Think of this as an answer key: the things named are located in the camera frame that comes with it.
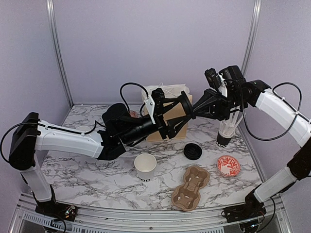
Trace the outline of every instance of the red and white bowl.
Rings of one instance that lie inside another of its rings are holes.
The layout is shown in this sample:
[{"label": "red and white bowl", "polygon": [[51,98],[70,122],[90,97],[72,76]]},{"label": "red and white bowl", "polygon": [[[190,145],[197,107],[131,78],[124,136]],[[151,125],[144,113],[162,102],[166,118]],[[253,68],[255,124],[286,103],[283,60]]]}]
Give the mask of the red and white bowl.
[{"label": "red and white bowl", "polygon": [[217,168],[225,177],[236,176],[241,170],[239,161],[229,155],[224,155],[217,160]]}]

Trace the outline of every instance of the cup rim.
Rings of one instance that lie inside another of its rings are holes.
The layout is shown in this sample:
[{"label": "cup rim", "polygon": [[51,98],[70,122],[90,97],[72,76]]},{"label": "cup rim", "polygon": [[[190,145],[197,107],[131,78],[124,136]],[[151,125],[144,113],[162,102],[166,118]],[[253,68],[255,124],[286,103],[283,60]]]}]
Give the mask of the cup rim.
[{"label": "cup rim", "polygon": [[[154,166],[152,169],[148,170],[148,171],[141,171],[140,169],[138,169],[137,166],[136,166],[136,160],[137,160],[141,155],[149,155],[149,156],[151,156],[151,157],[155,160],[155,166]],[[142,154],[136,156],[136,158],[135,158],[135,160],[134,160],[134,166],[135,166],[136,170],[137,170],[137,171],[140,171],[140,172],[146,172],[146,173],[147,173],[147,172],[151,172],[151,171],[153,171],[153,170],[155,169],[156,165],[157,165],[156,158],[155,158],[152,154],[149,154],[149,153],[142,153]]]}]

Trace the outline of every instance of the marble surface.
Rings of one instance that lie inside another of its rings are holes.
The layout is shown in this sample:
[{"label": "marble surface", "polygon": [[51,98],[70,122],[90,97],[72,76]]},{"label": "marble surface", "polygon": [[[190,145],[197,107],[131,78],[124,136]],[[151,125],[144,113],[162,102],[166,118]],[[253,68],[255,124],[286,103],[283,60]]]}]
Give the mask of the marble surface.
[{"label": "marble surface", "polygon": [[[102,114],[108,106],[74,106],[64,126],[92,128],[95,120],[103,122]],[[186,169],[198,165],[210,172],[207,186],[200,190],[197,208],[208,208],[243,202],[244,197],[261,181],[239,133],[227,148],[216,145],[218,121],[197,118],[189,122],[187,137],[182,140],[141,142],[114,161],[99,161],[79,154],[49,151],[42,170],[54,187],[57,200],[88,206],[138,209],[175,210],[171,195],[183,183]],[[200,159],[191,161],[183,154],[187,143],[196,143],[203,149]],[[150,153],[157,159],[155,178],[142,183],[134,168],[134,159],[140,153]],[[238,159],[241,171],[237,177],[224,178],[217,170],[217,159],[231,155]]]}]

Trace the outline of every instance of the black cup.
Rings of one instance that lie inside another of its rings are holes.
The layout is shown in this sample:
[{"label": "black cup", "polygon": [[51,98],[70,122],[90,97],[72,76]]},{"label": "black cup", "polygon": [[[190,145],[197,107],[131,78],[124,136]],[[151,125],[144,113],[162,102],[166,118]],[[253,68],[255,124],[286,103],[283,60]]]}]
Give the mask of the black cup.
[{"label": "black cup", "polygon": [[217,144],[219,147],[221,147],[221,148],[225,148],[225,147],[229,144],[229,142],[230,142],[230,140],[232,139],[232,137],[230,137],[230,138],[223,137],[223,136],[221,136],[220,133],[218,132],[216,144]]}]

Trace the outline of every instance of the vertical metal pole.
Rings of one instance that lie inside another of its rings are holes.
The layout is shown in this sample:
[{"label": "vertical metal pole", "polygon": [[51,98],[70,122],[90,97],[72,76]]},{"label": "vertical metal pole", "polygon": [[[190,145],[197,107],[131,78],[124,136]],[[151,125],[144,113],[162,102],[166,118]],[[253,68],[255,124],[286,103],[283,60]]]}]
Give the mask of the vertical metal pole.
[{"label": "vertical metal pole", "polygon": [[259,24],[259,16],[260,16],[260,10],[261,10],[261,3],[262,0],[255,0],[254,3],[254,10],[253,10],[253,17],[251,21],[251,28],[249,31],[249,36],[248,36],[248,41],[247,41],[247,47],[244,55],[244,60],[242,63],[242,74],[245,76],[249,64],[249,59],[251,57],[254,45],[255,45],[255,40],[256,40],[256,35],[257,35],[257,30],[258,30],[258,24]]},{"label": "vertical metal pole", "polygon": [[68,104],[71,107],[73,107],[73,99],[72,95],[69,89],[69,84],[65,72],[65,67],[64,67],[64,62],[62,58],[62,54],[60,51],[60,45],[58,41],[58,34],[57,34],[57,27],[56,27],[56,20],[55,20],[55,13],[54,13],[54,3],[53,0],[47,0],[47,9],[48,9],[48,16],[49,16],[49,22],[50,22],[50,27],[51,27],[51,33],[52,33],[52,39],[53,39],[53,45],[55,49],[55,54],[56,54],[56,60],[59,68],[59,73],[61,76],[61,80],[63,83],[63,87],[65,90],[66,98],[68,101]]}]

